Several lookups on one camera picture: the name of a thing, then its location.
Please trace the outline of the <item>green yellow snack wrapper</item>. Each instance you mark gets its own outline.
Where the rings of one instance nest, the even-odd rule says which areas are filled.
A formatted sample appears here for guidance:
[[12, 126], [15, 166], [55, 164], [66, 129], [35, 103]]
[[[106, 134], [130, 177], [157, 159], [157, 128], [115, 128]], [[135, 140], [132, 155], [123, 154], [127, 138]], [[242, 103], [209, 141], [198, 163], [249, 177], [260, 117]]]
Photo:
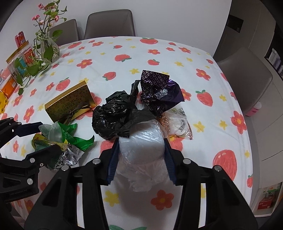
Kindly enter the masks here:
[[84, 153], [93, 145], [94, 137], [83, 139], [75, 137], [77, 124], [65, 125], [55, 122], [52, 125], [43, 124], [39, 126], [40, 133], [35, 134], [32, 139], [32, 147], [39, 151], [47, 147], [58, 145], [62, 153], [52, 157], [47, 165], [50, 170], [58, 170], [64, 165], [74, 166]]

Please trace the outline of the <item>gold gift box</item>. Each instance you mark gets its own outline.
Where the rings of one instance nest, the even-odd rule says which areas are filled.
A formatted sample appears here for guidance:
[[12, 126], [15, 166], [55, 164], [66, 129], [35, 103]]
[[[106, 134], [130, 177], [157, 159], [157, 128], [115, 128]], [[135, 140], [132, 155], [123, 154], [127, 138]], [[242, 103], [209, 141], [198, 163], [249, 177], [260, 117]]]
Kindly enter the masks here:
[[82, 81], [46, 103], [45, 111], [53, 122], [67, 125], [96, 106], [87, 83]]

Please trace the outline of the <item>clear plastic bag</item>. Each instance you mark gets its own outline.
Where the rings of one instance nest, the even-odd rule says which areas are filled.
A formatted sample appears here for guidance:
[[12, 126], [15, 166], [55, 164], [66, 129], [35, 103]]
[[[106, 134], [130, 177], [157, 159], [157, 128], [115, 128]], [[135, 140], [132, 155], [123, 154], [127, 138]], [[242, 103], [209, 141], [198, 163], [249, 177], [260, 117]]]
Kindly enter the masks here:
[[117, 173], [134, 192], [148, 192], [168, 177], [164, 151], [164, 129], [157, 120], [135, 124], [128, 138], [119, 138]]

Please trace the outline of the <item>pink small trash bin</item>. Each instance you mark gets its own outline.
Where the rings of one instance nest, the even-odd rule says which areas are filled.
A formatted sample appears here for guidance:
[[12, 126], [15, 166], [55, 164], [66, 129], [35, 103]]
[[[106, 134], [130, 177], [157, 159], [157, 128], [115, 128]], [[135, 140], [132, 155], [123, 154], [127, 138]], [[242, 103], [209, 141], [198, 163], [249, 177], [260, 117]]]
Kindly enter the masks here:
[[262, 104], [258, 101], [246, 114], [247, 117], [252, 117], [259, 109], [261, 109]]

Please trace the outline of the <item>yellow tiger toy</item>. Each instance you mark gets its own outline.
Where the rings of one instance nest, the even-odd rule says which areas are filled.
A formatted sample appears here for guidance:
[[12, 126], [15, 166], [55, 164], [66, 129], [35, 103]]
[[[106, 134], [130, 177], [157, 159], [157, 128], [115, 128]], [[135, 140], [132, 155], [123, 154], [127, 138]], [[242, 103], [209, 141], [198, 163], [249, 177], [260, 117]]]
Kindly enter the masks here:
[[0, 114], [4, 113], [7, 104], [8, 104], [8, 98], [2, 91], [0, 91]]

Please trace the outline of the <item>red box on shelf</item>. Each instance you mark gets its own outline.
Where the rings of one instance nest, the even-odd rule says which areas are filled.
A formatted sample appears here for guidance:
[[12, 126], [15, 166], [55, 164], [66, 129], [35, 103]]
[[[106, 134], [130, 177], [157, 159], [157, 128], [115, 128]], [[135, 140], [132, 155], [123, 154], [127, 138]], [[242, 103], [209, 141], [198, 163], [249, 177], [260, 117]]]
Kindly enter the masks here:
[[258, 210], [271, 208], [275, 203], [275, 196], [264, 197], [258, 204]]

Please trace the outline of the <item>orange round tin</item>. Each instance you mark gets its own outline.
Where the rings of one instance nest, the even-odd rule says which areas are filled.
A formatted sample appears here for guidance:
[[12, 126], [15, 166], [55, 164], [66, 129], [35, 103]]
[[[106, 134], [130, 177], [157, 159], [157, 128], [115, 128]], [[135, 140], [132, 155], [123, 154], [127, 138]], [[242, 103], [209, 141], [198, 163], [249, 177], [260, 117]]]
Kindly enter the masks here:
[[4, 93], [4, 95], [7, 98], [10, 98], [11, 95], [14, 93], [16, 87], [17, 87], [17, 82], [14, 79], [14, 77], [12, 75], [9, 75], [4, 83], [1, 85], [1, 91]]

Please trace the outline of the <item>gold lid snack container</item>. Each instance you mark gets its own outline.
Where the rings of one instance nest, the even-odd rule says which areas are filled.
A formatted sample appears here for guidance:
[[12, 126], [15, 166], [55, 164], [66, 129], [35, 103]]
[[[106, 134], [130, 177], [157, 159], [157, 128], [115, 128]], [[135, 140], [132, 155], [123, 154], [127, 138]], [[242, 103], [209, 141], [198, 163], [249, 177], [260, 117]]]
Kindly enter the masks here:
[[16, 78], [19, 74], [22, 78], [28, 75], [27, 67], [33, 65], [33, 50], [29, 41], [25, 41], [6, 60], [8, 70]]

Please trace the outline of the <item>strawberry flower tablecloth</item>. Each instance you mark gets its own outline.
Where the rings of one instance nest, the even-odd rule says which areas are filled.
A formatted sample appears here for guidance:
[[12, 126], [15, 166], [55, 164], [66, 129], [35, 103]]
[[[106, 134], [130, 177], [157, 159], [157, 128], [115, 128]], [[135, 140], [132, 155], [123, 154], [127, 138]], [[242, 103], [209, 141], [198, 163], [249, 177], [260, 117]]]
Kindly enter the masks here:
[[[96, 105], [116, 91], [131, 92], [138, 86], [136, 106], [153, 93], [154, 82], [141, 79], [142, 71], [170, 76], [181, 88], [182, 108], [193, 139], [169, 135], [172, 148], [200, 166], [220, 165], [250, 204], [252, 157], [244, 114], [233, 89], [216, 61], [207, 52], [188, 45], [145, 37], [103, 37], [60, 47], [61, 58], [51, 68], [29, 81], [22, 95], [12, 94], [1, 119], [14, 118], [22, 124], [53, 124], [45, 104], [80, 82], [86, 82]], [[92, 111], [82, 114], [75, 137], [95, 137], [93, 147], [80, 159], [86, 164], [112, 147], [92, 128]], [[182, 187], [174, 186], [166, 175], [150, 191], [134, 192], [129, 181], [118, 172], [110, 186], [102, 186], [103, 204], [110, 229], [173, 229]]]

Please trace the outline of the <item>white sideboard cabinet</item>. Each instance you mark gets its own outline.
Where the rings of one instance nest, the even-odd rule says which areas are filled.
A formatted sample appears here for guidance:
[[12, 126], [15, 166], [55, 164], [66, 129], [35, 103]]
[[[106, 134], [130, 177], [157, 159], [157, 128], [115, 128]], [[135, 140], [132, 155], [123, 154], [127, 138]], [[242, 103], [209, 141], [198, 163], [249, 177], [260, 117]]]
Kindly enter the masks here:
[[252, 200], [260, 188], [282, 182], [282, 79], [266, 59], [262, 62], [273, 79], [259, 100], [261, 109], [246, 118], [253, 157]]

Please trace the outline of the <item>clear printed snack wrapper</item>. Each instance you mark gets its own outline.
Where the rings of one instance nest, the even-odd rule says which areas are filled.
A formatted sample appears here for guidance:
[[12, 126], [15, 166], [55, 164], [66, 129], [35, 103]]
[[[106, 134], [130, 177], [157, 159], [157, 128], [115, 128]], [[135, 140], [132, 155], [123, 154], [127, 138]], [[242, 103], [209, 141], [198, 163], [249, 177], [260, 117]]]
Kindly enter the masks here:
[[193, 139], [191, 127], [181, 106], [175, 106], [164, 112], [160, 118], [160, 123], [169, 136]]

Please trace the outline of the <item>grey chair far left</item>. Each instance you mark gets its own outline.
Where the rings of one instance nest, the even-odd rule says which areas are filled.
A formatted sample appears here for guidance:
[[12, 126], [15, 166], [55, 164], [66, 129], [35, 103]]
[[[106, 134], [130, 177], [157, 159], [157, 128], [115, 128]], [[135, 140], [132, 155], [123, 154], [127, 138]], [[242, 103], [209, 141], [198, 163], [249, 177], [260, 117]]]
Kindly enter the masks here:
[[49, 30], [50, 37], [57, 45], [65, 45], [79, 40], [77, 22], [75, 19], [67, 20]]

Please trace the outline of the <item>grey chair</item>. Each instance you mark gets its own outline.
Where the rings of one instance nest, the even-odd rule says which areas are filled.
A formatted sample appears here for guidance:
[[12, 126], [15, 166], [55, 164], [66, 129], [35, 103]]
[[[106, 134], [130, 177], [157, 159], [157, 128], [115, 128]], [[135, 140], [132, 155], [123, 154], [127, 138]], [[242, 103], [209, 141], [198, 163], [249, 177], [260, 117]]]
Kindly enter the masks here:
[[101, 11], [88, 16], [84, 39], [109, 36], [136, 36], [130, 10]]
[[67, 20], [49, 30], [50, 37], [57, 45], [65, 45], [79, 40], [77, 22], [75, 19]]
[[246, 115], [271, 84], [272, 73], [254, 53], [245, 47], [217, 64], [227, 78], [242, 113]]

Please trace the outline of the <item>grey chair right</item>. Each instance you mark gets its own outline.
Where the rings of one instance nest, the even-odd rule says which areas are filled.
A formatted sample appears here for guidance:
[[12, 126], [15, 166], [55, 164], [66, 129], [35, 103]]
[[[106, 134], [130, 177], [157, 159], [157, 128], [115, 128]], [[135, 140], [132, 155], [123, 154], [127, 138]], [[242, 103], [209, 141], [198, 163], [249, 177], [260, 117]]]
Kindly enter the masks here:
[[242, 113], [246, 115], [271, 84], [272, 73], [254, 53], [245, 47], [217, 64], [227, 78]]

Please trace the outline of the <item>purple patterned wrapper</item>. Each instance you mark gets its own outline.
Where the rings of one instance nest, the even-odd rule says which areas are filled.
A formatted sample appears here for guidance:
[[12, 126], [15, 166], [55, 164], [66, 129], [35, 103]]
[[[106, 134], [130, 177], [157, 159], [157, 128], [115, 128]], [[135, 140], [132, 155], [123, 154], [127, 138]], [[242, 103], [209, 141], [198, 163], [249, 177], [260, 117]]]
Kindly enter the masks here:
[[141, 102], [157, 117], [184, 101], [180, 86], [167, 74], [143, 70], [140, 83]]

